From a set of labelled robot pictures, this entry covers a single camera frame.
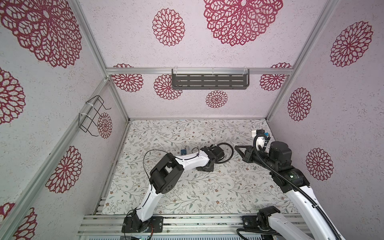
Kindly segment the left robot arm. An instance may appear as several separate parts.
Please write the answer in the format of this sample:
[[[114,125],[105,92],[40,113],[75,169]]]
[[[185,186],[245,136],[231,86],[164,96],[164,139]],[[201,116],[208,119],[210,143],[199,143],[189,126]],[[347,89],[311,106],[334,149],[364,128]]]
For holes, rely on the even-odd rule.
[[[149,187],[143,201],[134,210],[133,218],[140,223],[148,221],[162,196],[171,191],[184,172],[197,170],[212,172],[215,164],[224,162],[225,152],[218,145],[211,145],[184,156],[166,153],[148,174]]]

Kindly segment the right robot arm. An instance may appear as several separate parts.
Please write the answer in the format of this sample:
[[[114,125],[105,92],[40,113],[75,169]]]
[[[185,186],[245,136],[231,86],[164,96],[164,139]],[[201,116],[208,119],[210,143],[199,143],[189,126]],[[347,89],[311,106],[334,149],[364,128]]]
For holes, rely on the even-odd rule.
[[[252,146],[235,146],[235,150],[244,162],[257,164],[270,172],[275,184],[299,210],[314,240],[344,239],[317,200],[307,178],[292,165],[289,146],[283,142],[272,142],[266,153],[265,142],[263,137],[255,138]],[[287,240],[309,239],[274,206],[259,210],[257,220],[261,232],[277,234]]]

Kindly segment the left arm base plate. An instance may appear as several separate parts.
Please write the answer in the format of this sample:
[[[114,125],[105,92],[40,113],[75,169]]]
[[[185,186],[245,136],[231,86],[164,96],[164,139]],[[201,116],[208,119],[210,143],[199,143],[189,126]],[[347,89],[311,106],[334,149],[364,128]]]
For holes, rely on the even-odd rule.
[[[164,217],[151,217],[147,221],[141,221],[138,216],[125,217],[122,233],[161,233],[163,231]]]

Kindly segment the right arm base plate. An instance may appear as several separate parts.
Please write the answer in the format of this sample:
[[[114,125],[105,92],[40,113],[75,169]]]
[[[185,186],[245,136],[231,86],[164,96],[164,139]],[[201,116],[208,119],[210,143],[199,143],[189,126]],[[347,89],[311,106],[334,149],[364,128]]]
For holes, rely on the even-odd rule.
[[[257,215],[242,216],[243,226],[246,230],[267,232],[270,230],[268,220]]]

